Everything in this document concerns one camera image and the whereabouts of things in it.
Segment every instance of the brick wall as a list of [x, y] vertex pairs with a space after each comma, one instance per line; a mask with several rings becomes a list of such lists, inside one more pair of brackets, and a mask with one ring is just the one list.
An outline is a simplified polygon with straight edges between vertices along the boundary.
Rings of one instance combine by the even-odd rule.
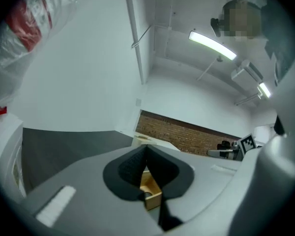
[[220, 133], [183, 121], [142, 111], [137, 132], [170, 142], [183, 152], [207, 155], [223, 140], [232, 143], [238, 137]]

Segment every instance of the wooden block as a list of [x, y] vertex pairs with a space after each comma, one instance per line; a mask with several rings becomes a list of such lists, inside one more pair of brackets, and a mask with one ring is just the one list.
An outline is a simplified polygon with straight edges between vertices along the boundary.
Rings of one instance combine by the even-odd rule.
[[144, 171], [141, 178], [140, 189], [152, 196], [146, 198], [146, 209], [151, 210], [161, 205], [162, 191], [158, 187], [149, 171]]
[[157, 142], [149, 139], [148, 137], [134, 136], [131, 146], [140, 146], [143, 144], [155, 145], [155, 144], [157, 144]]

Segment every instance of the white wall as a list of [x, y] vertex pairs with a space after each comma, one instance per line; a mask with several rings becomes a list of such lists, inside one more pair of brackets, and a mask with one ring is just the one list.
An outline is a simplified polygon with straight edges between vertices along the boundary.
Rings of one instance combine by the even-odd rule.
[[138, 63], [142, 69], [142, 84], [148, 80], [149, 73], [153, 66], [153, 50], [154, 50], [154, 24], [155, 18], [155, 0], [132, 0], [135, 27], [140, 44], [137, 47], [139, 50]]
[[273, 136], [276, 136], [276, 132], [274, 130], [274, 126], [270, 126], [270, 139], [273, 137]]
[[269, 103], [262, 102], [251, 115], [252, 129], [258, 126], [274, 124], [277, 117], [275, 109]]
[[116, 126], [117, 131], [132, 133], [136, 130], [141, 114], [142, 99], [144, 99], [147, 88], [148, 86], [145, 84], [136, 91], [136, 99], [129, 104], [127, 114], [120, 119], [120, 122]]
[[258, 144], [266, 144], [271, 138], [271, 128], [269, 125], [256, 127], [254, 130], [255, 141]]
[[222, 90], [196, 81], [185, 71], [155, 67], [148, 79], [142, 109], [226, 134], [251, 133], [249, 110], [234, 105]]
[[82, 0], [30, 66], [9, 110], [24, 127], [114, 130], [141, 81], [126, 0]]

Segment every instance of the fluorescent light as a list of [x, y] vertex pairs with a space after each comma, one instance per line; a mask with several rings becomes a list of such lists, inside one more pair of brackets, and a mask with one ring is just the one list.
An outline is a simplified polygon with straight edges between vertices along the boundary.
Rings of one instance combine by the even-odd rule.
[[267, 89], [265, 83], [260, 83], [259, 86], [261, 87], [261, 90], [266, 94], [266, 96], [269, 98], [271, 96], [271, 93], [269, 89]]
[[213, 39], [205, 37], [194, 31], [190, 32], [189, 39], [195, 42], [198, 42], [200, 44], [203, 44], [205, 46], [208, 46], [212, 48], [213, 50], [216, 50], [220, 54], [223, 54], [224, 56], [228, 57], [230, 60], [235, 59], [237, 56], [235, 53], [233, 53], [231, 50], [227, 49], [225, 46], [221, 45], [220, 43], [217, 43]]
[[257, 88], [258, 88], [258, 91], [259, 91], [258, 97], [259, 97], [259, 99], [261, 99], [264, 93], [262, 92], [260, 87], [257, 87]]

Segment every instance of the plastic bag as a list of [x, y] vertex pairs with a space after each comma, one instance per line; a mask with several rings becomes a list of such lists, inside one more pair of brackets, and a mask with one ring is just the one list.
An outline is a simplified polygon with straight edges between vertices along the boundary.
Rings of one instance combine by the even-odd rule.
[[47, 39], [72, 18], [80, 0], [19, 0], [0, 26], [0, 107], [6, 107]]

